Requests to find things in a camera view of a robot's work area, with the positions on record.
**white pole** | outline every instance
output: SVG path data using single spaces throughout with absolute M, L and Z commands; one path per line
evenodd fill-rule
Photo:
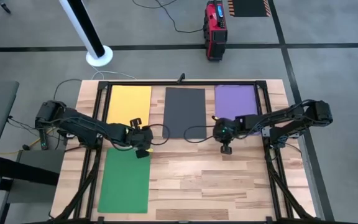
M 113 57 L 112 50 L 102 45 L 82 0 L 60 0 L 68 18 L 88 51 L 86 61 L 95 67 L 107 65 Z

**green mat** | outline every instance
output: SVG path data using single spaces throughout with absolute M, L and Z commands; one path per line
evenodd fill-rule
M 107 151 L 98 212 L 147 213 L 150 156 L 138 159 L 135 150 Z

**table frame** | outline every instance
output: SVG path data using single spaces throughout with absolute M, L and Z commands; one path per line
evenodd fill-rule
M 150 81 L 150 80 L 139 80 L 139 81 L 135 81 L 135 82 L 128 82 L 128 81 L 100 81 L 98 83 L 98 90 L 97 90 L 97 94 L 96 94 L 96 100 L 94 103 L 94 110 L 93 110 L 93 118 L 97 118 L 97 115 L 99 113 L 99 107 L 100 107 L 100 103 L 101 103 L 101 97 L 102 97 L 102 91 L 104 89 L 107 89 L 106 92 L 106 98 L 104 101 L 104 107 L 103 107 L 103 115 L 101 120 L 106 122 L 107 120 L 107 115 L 108 115 L 108 110 L 109 110 L 109 102 L 110 102 L 110 97 L 111 97 L 111 91 L 112 91 L 112 86 L 113 85 L 130 85 L 130 86 L 182 86 L 182 85 L 198 85 L 198 86 L 202 86 L 202 85 L 251 85 L 254 87 L 255 90 L 255 99 L 256 99 L 256 103 L 257 103 L 257 112 L 258 114 L 262 114 L 262 105 L 260 102 L 260 94 L 259 94 L 259 88 L 262 89 L 262 93 L 263 93 L 263 99 L 265 101 L 265 105 L 266 105 L 266 111 L 267 113 L 272 112 L 272 107 L 270 104 L 270 98 L 269 98 L 269 93 L 267 90 L 267 83 L 265 80 L 256 80 L 256 81 L 240 81 L 240 80 L 182 80 L 179 79 L 178 81 L 172 81 L 172 80 L 159 80 L 159 81 Z M 269 183 L 270 183 L 270 189 L 271 189 L 271 193 L 272 193 L 272 202 L 273 202 L 273 207 L 274 207 L 274 212 L 275 212 L 275 218 L 278 220 L 279 218 L 282 218 L 282 212 L 280 209 L 280 202 L 278 201 L 278 193 L 277 193 L 277 187 L 276 184 L 280 187 L 280 189 L 282 190 L 283 194 L 284 194 L 284 202 L 285 202 L 285 208 L 286 208 L 286 212 L 287 212 L 287 217 L 288 218 L 293 218 L 293 210 L 292 208 L 294 208 L 295 210 L 297 210 L 297 208 L 301 208 L 300 204 L 296 201 L 295 197 L 291 194 L 291 192 L 288 190 L 287 187 L 287 180 L 285 177 L 285 170 L 284 170 L 284 166 L 283 166 L 283 161 L 282 161 L 282 156 L 281 156 L 281 152 L 279 148 L 275 148 L 274 152 L 276 155 L 276 165 L 277 165 L 277 170 L 278 172 L 275 170 L 274 166 L 273 166 L 273 161 L 272 158 L 270 156 L 270 138 L 269 137 L 263 137 L 262 136 L 262 142 L 264 145 L 264 152 L 265 152 L 265 161 L 266 161 L 266 165 L 267 165 L 267 170 L 268 170 L 268 179 L 269 179 Z M 97 170 L 99 170 L 99 165 L 100 165 L 100 159 L 101 159 L 101 147 L 99 149 L 96 149 L 96 154 L 94 157 L 94 164 L 93 166 L 97 168 Z M 90 160 L 91 160 L 91 150 L 92 149 L 86 149 L 85 152 L 85 158 L 84 158 L 84 162 L 83 162 L 83 167 L 81 170 L 81 178 L 80 178 L 80 186 L 83 185 L 86 182 L 87 179 L 87 173 L 88 173 L 88 167 L 90 164 Z M 98 172 L 95 172 L 95 174 L 93 174 L 93 179 L 90 183 L 90 188 L 89 188 L 89 195 L 88 195 L 88 203 L 86 205 L 86 216 L 85 218 L 91 218 L 92 215 L 92 206 L 93 206 L 93 202 L 94 202 L 94 193 L 96 190 L 96 181 L 98 178 Z M 81 198 L 79 199 L 78 203 L 75 205 L 74 207 L 74 214 L 73 214 L 73 218 L 77 219 L 80 217 L 80 211 L 81 211 L 81 202 L 82 202 L 82 195 Z M 299 216 L 301 218 L 304 218 L 305 215 L 304 214 L 299 214 Z M 117 223 L 117 222 L 104 222 L 103 221 L 103 217 L 99 217 L 100 221 L 102 221 L 102 223 Z

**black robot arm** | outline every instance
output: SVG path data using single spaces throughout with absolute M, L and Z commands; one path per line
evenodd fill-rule
M 149 155 L 146 150 L 150 149 L 153 133 L 148 126 L 140 129 L 140 124 L 140 118 L 132 120 L 131 126 L 119 123 L 106 124 L 68 108 L 62 102 L 52 100 L 42 104 L 35 118 L 37 128 L 57 127 L 77 136 L 80 144 L 88 148 L 99 148 L 102 138 L 105 138 L 114 147 L 136 147 L 137 156 L 144 157 Z
M 224 154 L 232 153 L 229 143 L 235 138 L 244 139 L 250 134 L 262 131 L 264 137 L 270 137 L 272 145 L 285 147 L 288 137 L 297 138 L 308 127 L 323 127 L 333 121 L 329 105 L 315 100 L 305 100 L 289 108 L 263 115 L 236 116 L 234 121 L 226 118 L 214 119 L 216 123 L 213 136 L 215 140 L 223 143 L 221 152 Z M 273 127 L 288 121 L 291 122 L 282 127 Z

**concrete floor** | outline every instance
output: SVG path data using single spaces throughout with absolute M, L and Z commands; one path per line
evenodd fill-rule
M 160 9 L 142 9 L 128 0 L 84 0 L 106 45 L 202 44 L 200 33 L 178 34 Z M 154 6 L 153 0 L 137 0 Z M 199 29 L 204 0 L 178 0 L 167 7 L 180 29 Z M 0 47 L 82 45 L 57 0 L 7 0 L 12 15 L 0 8 Z M 358 42 L 358 1 L 275 1 L 285 40 L 295 43 Z M 227 17 L 232 44 L 278 43 L 271 17 Z M 358 222 L 358 49 L 291 49 L 290 58 L 303 99 L 325 100 L 334 122 L 312 129 L 329 201 L 337 221 Z M 279 78 L 294 103 L 280 49 L 229 49 L 224 60 L 210 63 L 204 50 L 115 51 L 103 68 L 137 78 Z M 40 104 L 68 78 L 90 79 L 85 52 L 0 52 L 0 80 L 21 85 L 12 115 L 32 124 Z M 108 78 L 126 78 L 108 75 Z M 79 83 L 64 84 L 57 99 L 74 106 Z M 35 136 L 6 126 L 0 152 L 14 152 Z M 15 204 L 6 223 L 43 221 L 52 203 Z

